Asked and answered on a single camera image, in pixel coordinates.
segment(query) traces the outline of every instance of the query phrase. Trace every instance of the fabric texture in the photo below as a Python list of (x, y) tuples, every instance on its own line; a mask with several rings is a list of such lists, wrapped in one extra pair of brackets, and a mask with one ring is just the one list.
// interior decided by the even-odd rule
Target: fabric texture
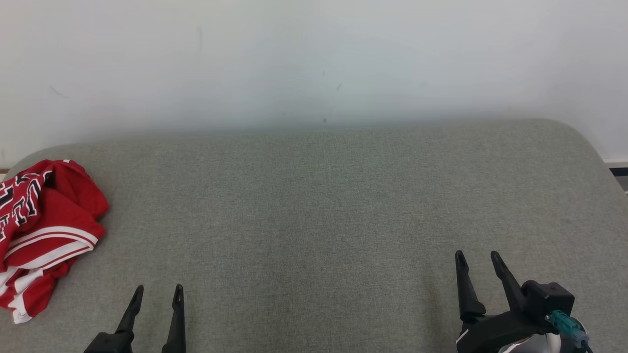
[(105, 233), (108, 208), (76, 162), (43, 160), (0, 183), (0, 307), (24, 323), (44, 310), (57, 278)]
[(8, 177), (43, 158), (90, 172), (107, 236), (37, 318), (0, 315), (8, 352), (82, 352), (140, 284), (133, 349), (158, 352), (177, 283), (189, 352), (454, 352), (458, 249), (489, 313), (496, 250), (576, 296), (596, 352), (625, 350), (628, 200), (557, 122), (78, 144)]

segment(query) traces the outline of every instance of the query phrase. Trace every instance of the red jersey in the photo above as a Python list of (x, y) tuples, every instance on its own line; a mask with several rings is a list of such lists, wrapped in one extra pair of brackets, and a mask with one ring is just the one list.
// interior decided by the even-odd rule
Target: red jersey
[(74, 161), (44, 160), (0, 184), (0, 307), (16, 323), (48, 304), (57, 278), (104, 235), (107, 200)]

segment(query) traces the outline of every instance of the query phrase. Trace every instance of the gray cushion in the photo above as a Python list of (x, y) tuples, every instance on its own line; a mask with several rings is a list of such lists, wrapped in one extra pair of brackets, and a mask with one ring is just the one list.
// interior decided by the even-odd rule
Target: gray cushion
[(453, 352), (454, 252), (489, 313), (490, 262), (557, 281), (596, 352), (625, 350), (628, 201), (584, 138), (551, 121), (118, 141), (46, 149), (111, 203), (95, 251), (2, 351), (82, 352), (145, 286), (134, 350), (165, 343), (177, 283), (189, 352)]

